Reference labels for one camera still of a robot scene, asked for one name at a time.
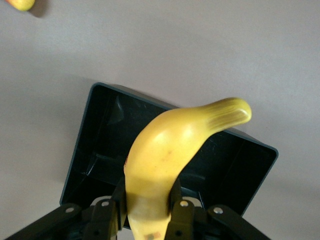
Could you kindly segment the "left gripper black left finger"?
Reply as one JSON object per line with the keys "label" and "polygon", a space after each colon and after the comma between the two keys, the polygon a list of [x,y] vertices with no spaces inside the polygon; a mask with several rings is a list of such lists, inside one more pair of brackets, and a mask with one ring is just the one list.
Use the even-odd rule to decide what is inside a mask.
{"label": "left gripper black left finger", "polygon": [[121,178],[110,197],[100,197],[86,225],[87,240],[116,240],[127,218],[125,179]]}

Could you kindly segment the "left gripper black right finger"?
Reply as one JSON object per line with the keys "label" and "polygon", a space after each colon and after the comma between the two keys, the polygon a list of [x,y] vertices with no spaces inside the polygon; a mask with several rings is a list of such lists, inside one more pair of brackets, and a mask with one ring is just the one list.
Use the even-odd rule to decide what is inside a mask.
{"label": "left gripper black right finger", "polygon": [[192,240],[194,223],[194,204],[184,200],[181,183],[177,179],[170,191],[170,221],[165,233],[165,240]]}

